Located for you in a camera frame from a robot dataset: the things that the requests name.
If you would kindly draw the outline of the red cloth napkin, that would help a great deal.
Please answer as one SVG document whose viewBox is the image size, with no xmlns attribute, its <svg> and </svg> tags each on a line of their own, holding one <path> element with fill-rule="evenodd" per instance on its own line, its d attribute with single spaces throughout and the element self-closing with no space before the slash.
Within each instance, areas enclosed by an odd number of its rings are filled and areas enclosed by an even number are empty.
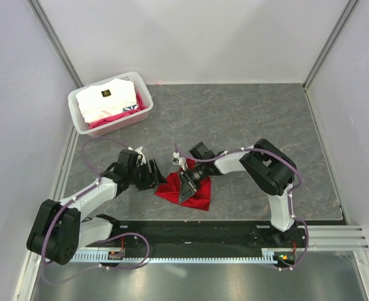
<svg viewBox="0 0 369 301">
<path fill-rule="evenodd" d="M 179 204 L 179 192 L 181 188 L 181 183 L 179 179 L 180 171 L 182 171 L 182 169 L 170 173 L 167 176 L 167 184 L 160 185 L 157 188 L 155 195 L 165 200 L 168 200 L 171 203 Z M 210 176 L 207 176 L 200 182 L 200 188 L 197 190 L 197 192 L 180 205 L 188 208 L 208 211 L 210 206 L 210 200 L 211 200 L 211 179 Z"/>
</svg>

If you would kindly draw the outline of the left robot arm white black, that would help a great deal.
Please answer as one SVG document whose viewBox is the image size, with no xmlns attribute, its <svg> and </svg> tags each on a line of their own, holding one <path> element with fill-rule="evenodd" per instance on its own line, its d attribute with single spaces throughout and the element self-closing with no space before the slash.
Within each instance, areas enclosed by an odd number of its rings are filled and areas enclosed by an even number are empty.
<svg viewBox="0 0 369 301">
<path fill-rule="evenodd" d="M 156 188 L 167 182 L 155 159 L 130 149 L 119 153 L 116 162 L 86 188 L 61 201 L 47 199 L 38 209 L 26 247 L 29 251 L 55 262 L 67 264 L 80 248 L 102 241 L 116 246 L 121 231 L 114 227 L 118 221 L 99 214 L 87 221 L 96 208 L 134 185 L 139 191 Z"/>
</svg>

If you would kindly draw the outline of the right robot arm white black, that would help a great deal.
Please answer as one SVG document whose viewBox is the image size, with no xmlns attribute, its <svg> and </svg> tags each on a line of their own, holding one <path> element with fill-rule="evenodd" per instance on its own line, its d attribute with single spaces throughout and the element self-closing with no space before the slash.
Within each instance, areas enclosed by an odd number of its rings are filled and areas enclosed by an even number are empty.
<svg viewBox="0 0 369 301">
<path fill-rule="evenodd" d="M 289 157 L 266 139 L 259 139 L 255 145 L 240 150 L 217 154 L 199 142 L 189 153 L 188 158 L 195 161 L 196 165 L 179 172 L 179 204 L 184 204 L 194 196 L 207 177 L 247 172 L 268 196 L 272 242 L 283 247 L 293 240 L 296 221 L 289 199 L 296 165 Z"/>
</svg>

